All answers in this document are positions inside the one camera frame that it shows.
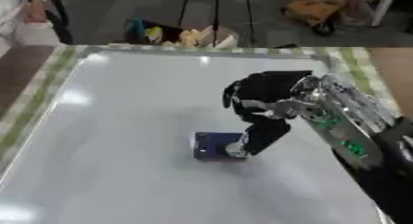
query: white table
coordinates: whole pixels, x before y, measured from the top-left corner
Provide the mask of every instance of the white table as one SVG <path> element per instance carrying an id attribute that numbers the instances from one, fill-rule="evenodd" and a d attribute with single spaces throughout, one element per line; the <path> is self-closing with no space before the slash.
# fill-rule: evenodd
<path id="1" fill-rule="evenodd" d="M 372 202 L 301 120 L 244 163 L 193 159 L 194 131 L 240 132 L 221 106 L 265 70 L 309 58 L 94 53 L 77 67 L 1 182 L 0 222 L 377 224 Z"/>

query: small blue block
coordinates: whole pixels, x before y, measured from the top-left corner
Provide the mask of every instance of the small blue block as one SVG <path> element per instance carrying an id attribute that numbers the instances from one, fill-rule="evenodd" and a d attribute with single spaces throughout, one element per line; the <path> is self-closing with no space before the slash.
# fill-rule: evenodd
<path id="1" fill-rule="evenodd" d="M 245 160 L 228 157 L 219 151 L 220 148 L 239 141 L 241 137 L 242 133 L 197 132 L 193 148 L 194 158 L 213 161 Z"/>

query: floor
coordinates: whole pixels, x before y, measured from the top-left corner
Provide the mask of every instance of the floor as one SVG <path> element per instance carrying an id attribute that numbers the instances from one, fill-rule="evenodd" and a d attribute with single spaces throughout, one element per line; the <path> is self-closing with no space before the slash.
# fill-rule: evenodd
<path id="1" fill-rule="evenodd" d="M 76 43 L 119 41 L 124 22 L 141 17 L 176 26 L 183 0 L 64 0 L 71 17 Z M 220 0 L 220 24 L 242 37 L 240 45 L 251 46 L 245 0 Z M 408 16 L 391 12 L 376 29 L 338 30 L 333 37 L 319 37 L 308 28 L 284 18 L 279 9 L 292 0 L 252 0 L 255 47 L 300 46 L 413 46 L 413 35 L 403 33 Z M 212 22 L 214 0 L 190 0 L 183 27 L 203 29 Z"/>

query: robotic hand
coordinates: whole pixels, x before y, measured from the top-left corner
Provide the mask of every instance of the robotic hand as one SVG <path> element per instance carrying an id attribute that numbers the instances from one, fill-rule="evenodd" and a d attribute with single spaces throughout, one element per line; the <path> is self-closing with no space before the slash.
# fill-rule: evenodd
<path id="1" fill-rule="evenodd" d="M 287 101 L 290 90 L 310 74 L 310 71 L 264 72 L 229 85 L 224 90 L 224 107 L 232 104 L 235 113 L 252 125 L 246 129 L 242 140 L 226 146 L 224 153 L 235 158 L 257 155 L 288 133 L 290 126 L 286 119 L 297 116 Z"/>
<path id="2" fill-rule="evenodd" d="M 287 120 L 300 116 L 394 223 L 413 223 L 413 123 L 407 118 L 334 76 L 310 71 L 252 74 L 224 90 L 223 104 L 252 124 L 242 140 L 222 149 L 226 156 L 257 155 L 289 132 Z"/>

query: checkered cloth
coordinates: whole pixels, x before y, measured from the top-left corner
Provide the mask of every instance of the checkered cloth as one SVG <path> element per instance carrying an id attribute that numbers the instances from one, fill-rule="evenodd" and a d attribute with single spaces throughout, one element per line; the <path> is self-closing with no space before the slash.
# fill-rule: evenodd
<path id="1" fill-rule="evenodd" d="M 90 48 L 100 50 L 128 51 L 176 51 L 174 47 L 114 45 L 101 47 L 57 47 L 45 64 L 40 68 L 18 99 L 0 120 L 0 171 L 4 170 L 10 161 L 20 151 L 21 145 L 33 130 L 41 116 L 47 112 L 56 91 L 62 86 L 72 72 L 79 58 Z M 307 54 L 324 56 L 330 63 L 330 71 L 347 79 L 363 90 L 373 95 L 386 108 L 399 112 L 388 88 L 377 74 L 369 54 L 363 48 L 297 48 L 297 49 L 231 49 L 227 51 L 186 49 L 188 52 L 232 52 L 232 53 L 265 53 L 265 54 Z"/>

